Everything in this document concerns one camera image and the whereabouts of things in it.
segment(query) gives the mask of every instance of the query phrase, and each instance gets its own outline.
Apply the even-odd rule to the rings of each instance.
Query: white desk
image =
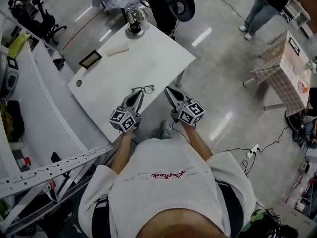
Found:
[[[97,51],[102,58],[88,70],[81,68],[68,84],[80,105],[105,136],[113,142],[119,132],[109,117],[131,88],[154,85],[151,94],[144,94],[143,111],[195,57],[177,42],[150,25],[139,39],[129,39],[121,28]],[[130,50],[108,57],[106,48],[128,41]]]

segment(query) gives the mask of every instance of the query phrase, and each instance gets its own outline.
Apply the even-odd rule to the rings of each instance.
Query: gray concrete floor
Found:
[[[99,48],[124,25],[120,10],[110,15],[101,8],[91,8],[82,18],[76,18],[91,6],[91,0],[43,0],[52,7],[52,13],[60,24],[68,26],[62,32],[58,49],[63,51],[70,67],[76,72],[78,62],[93,49]],[[226,0],[240,15],[247,17],[254,0]],[[284,109],[264,111],[264,105],[280,103],[274,91],[263,85],[260,91],[250,92],[242,82],[251,77],[250,71],[261,67],[258,54],[266,48],[266,42],[285,30],[290,30],[305,50],[306,38],[300,30],[276,16],[258,31],[250,41],[244,39],[238,26],[243,20],[220,0],[195,0],[196,14],[186,23],[179,23],[176,41],[189,50],[196,59],[185,70],[182,89],[198,100],[207,110],[197,131],[216,153],[232,148],[251,148],[255,144],[263,149],[276,141],[287,126]],[[149,22],[155,25],[152,13],[147,9]],[[192,42],[208,27],[212,32],[196,47]],[[109,29],[103,41],[99,38]],[[154,135],[162,120],[169,120],[171,106],[162,93],[142,113],[137,139]],[[178,132],[174,136],[182,137]],[[283,197],[298,177],[298,166],[304,159],[305,149],[292,141],[291,131],[285,130],[279,144],[258,153],[248,177],[255,195],[269,206],[276,198]],[[238,162],[246,151],[232,154]]]

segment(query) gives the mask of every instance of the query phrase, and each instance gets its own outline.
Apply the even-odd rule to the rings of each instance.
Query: eyeglasses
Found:
[[[142,91],[144,91],[147,94],[150,94],[154,91],[154,85],[146,85],[146,86],[139,86],[139,87],[134,87],[132,88],[132,92],[134,92],[135,90],[141,89]]]

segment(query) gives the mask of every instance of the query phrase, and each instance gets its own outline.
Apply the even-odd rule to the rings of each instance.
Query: white t-shirt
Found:
[[[255,197],[231,153],[216,154],[205,162],[183,140],[146,140],[119,175],[107,166],[97,166],[80,202],[80,226],[92,238],[94,208],[100,197],[108,195],[112,238],[135,237],[154,215],[173,208],[198,212],[230,236],[228,213],[215,179],[231,185],[246,224]]]

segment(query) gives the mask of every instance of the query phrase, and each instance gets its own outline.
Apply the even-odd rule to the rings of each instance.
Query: power strip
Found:
[[[250,151],[247,152],[248,158],[251,158],[255,153],[257,153],[259,150],[259,145],[256,144],[254,147],[251,148],[251,153]]]

